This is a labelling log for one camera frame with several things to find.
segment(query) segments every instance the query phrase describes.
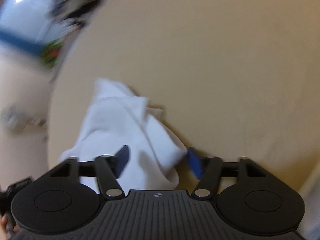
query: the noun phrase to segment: black circular pad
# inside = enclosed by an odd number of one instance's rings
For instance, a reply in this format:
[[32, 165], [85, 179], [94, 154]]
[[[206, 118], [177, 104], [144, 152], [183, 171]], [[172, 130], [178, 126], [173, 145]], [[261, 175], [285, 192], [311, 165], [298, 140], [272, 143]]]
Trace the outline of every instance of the black circular pad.
[[16, 222], [28, 231], [59, 234], [88, 223], [100, 206], [89, 187], [62, 177], [35, 181], [13, 199]]
[[67, 208], [71, 202], [71, 195], [62, 190], [49, 190], [41, 193], [35, 199], [36, 207], [47, 212], [63, 210]]
[[282, 205], [282, 199], [276, 193], [266, 190], [250, 192], [244, 200], [248, 207], [259, 212], [272, 212]]
[[221, 215], [235, 228], [257, 235], [276, 235], [299, 225], [302, 198], [282, 182], [238, 182], [218, 196]]

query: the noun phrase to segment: small logo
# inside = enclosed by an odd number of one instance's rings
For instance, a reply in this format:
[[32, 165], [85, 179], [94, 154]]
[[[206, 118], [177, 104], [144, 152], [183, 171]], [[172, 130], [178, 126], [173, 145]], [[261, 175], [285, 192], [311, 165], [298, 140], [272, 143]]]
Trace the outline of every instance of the small logo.
[[156, 197], [156, 198], [161, 198], [161, 197], [163, 197], [164, 195], [161, 194], [160, 192], [157, 192], [157, 193], [154, 194], [153, 196]]

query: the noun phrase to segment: human hand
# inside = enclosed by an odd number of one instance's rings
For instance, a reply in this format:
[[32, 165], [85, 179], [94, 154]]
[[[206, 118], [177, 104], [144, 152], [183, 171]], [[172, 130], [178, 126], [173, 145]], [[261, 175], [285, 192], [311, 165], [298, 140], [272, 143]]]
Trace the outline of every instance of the human hand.
[[[7, 226], [7, 223], [8, 223], [8, 216], [7, 215], [4, 215], [1, 220], [0, 220], [0, 228], [1, 230], [7, 235], [7, 232], [6, 232], [6, 226]], [[13, 232], [17, 232], [19, 230], [19, 227], [18, 226], [15, 226], [13, 228]]]

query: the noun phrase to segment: white cloth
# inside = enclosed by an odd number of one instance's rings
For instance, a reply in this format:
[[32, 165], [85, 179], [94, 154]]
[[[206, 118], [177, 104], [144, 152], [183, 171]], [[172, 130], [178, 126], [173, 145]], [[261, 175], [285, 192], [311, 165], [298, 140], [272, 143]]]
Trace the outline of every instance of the white cloth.
[[[128, 145], [130, 160], [118, 179], [126, 194], [130, 189], [174, 189], [179, 183], [174, 166], [186, 148], [150, 114], [147, 103], [148, 98], [135, 96], [120, 82], [98, 79], [77, 142], [59, 161], [72, 156], [92, 161]], [[94, 178], [82, 177], [81, 183], [99, 192]]]
[[320, 239], [320, 162], [310, 173], [305, 184], [299, 190], [306, 212], [299, 225], [299, 233], [307, 240]]

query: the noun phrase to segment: ribbed black plate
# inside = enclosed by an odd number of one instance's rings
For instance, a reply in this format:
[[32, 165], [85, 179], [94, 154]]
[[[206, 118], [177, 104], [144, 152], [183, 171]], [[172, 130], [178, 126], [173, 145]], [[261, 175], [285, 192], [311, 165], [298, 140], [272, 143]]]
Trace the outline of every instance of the ribbed black plate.
[[190, 198], [185, 190], [132, 190], [108, 201], [89, 224], [63, 235], [21, 231], [13, 240], [301, 240], [295, 232], [254, 236], [226, 224], [208, 201]]

